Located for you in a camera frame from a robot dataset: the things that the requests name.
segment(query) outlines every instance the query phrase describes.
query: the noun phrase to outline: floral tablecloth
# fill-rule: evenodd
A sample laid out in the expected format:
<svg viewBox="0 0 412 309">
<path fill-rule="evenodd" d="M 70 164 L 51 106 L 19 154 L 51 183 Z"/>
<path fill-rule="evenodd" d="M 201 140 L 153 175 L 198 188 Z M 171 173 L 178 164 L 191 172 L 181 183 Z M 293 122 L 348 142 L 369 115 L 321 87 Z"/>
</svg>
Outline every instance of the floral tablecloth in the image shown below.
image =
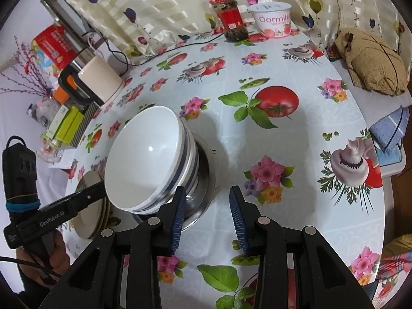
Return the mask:
<svg viewBox="0 0 412 309">
<path fill-rule="evenodd" d="M 134 69 L 118 98 L 95 114 L 73 162 L 66 194 L 86 171 L 104 174 L 120 130 L 153 105 L 174 110 L 213 149 L 213 203 L 182 233 L 176 255 L 158 258 L 166 309 L 251 308 L 259 259 L 239 250 L 229 208 L 232 185 L 282 226 L 315 226 L 362 285 L 376 277 L 384 195 L 355 100 L 303 33 L 268 40 L 249 30 L 249 40 L 235 44 L 217 34 L 182 38 L 177 49 Z M 198 45 L 185 46 L 190 43 Z M 136 222 L 113 208 L 109 225 L 122 231 Z M 70 225 L 62 231 L 76 258 L 89 241 Z"/>
</svg>

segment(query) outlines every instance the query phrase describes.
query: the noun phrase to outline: striped towel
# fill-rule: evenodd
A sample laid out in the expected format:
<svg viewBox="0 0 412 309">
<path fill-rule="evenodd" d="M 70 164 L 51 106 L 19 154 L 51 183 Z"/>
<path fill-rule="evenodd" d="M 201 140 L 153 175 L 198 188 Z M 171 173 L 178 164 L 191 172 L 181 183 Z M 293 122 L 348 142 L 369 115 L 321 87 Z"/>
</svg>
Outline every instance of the striped towel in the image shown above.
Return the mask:
<svg viewBox="0 0 412 309">
<path fill-rule="evenodd" d="M 381 259 L 377 278 L 386 280 L 401 271 L 409 272 L 412 269 L 412 252 Z"/>
<path fill-rule="evenodd" d="M 396 144 L 405 136 L 408 121 L 408 108 L 399 107 L 372 125 L 369 131 L 380 145 L 381 150 L 393 150 Z"/>
</svg>

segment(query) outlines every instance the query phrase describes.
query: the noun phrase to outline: wall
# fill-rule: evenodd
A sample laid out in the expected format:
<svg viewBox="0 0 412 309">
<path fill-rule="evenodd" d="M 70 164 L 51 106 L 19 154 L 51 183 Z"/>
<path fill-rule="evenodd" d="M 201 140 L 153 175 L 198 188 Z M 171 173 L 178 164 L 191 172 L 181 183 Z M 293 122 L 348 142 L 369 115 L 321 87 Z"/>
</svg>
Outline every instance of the wall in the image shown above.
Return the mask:
<svg viewBox="0 0 412 309">
<path fill-rule="evenodd" d="M 29 43 L 34 36 L 44 30 L 53 22 L 53 18 L 39 2 L 40 0 L 20 0 L 4 27 L 0 31 L 0 62 L 10 58 L 16 50 L 13 36 L 19 41 Z M 5 71 L 9 76 L 13 71 Z M 0 76 L 0 85 L 4 88 L 13 88 L 13 83 Z M 0 95 L 0 151 L 5 148 L 11 135 L 21 136 L 31 150 L 36 151 L 40 146 L 42 127 L 26 115 L 26 109 L 38 98 L 26 94 Z M 67 174 L 58 169 L 49 169 L 42 160 L 37 161 L 38 166 L 38 193 L 42 205 L 61 198 L 65 191 Z M 0 182 L 3 182 L 3 173 L 0 168 Z M 3 187 L 0 187 L 0 229 L 9 224 L 8 213 L 5 209 Z M 0 255 L 15 257 L 3 237 L 0 235 Z M 0 262 L 3 276 L 13 291 L 21 291 L 22 284 L 16 265 L 9 262 Z"/>
</svg>

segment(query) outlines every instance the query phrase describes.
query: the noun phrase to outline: white bowl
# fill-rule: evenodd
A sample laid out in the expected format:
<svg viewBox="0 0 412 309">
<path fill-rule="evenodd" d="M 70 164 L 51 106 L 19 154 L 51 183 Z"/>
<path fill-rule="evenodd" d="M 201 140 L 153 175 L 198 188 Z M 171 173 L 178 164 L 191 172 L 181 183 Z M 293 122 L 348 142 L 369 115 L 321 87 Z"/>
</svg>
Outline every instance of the white bowl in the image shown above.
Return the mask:
<svg viewBox="0 0 412 309">
<path fill-rule="evenodd" d="M 181 163 L 185 130 L 174 112 L 161 106 L 136 115 L 110 150 L 105 187 L 119 209 L 150 206 L 169 186 Z"/>
<path fill-rule="evenodd" d="M 135 208 L 134 210 L 130 210 L 131 213 L 144 215 L 155 214 L 156 212 L 158 212 L 161 205 L 168 203 L 172 200 L 173 195 L 178 186 L 185 187 L 186 193 L 188 195 L 190 195 L 190 193 L 192 193 L 192 190 L 196 188 L 195 185 L 197 184 L 197 171 L 199 169 L 198 150 L 192 133 L 185 124 L 184 127 L 189 137 L 189 150 L 187 152 L 185 166 L 179 176 L 179 180 L 176 182 L 173 189 L 170 190 L 170 192 L 164 199 L 152 204 L 149 208 Z"/>
</svg>

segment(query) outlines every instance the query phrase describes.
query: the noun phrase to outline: heart pattern curtain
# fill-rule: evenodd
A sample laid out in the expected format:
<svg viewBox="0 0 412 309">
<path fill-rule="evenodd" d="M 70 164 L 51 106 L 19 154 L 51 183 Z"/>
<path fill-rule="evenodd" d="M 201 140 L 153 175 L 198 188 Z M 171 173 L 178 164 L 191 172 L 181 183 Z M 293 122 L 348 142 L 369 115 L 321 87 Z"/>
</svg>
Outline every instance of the heart pattern curtain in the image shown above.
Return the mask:
<svg viewBox="0 0 412 309">
<path fill-rule="evenodd" d="M 153 56 L 165 47 L 219 27 L 209 0 L 66 0 L 130 57 Z M 249 4 L 237 0 L 242 17 L 253 21 Z M 340 28 L 356 27 L 381 36 L 410 70 L 412 34 L 390 0 L 279 0 L 292 5 L 292 21 L 329 55 Z"/>
</svg>

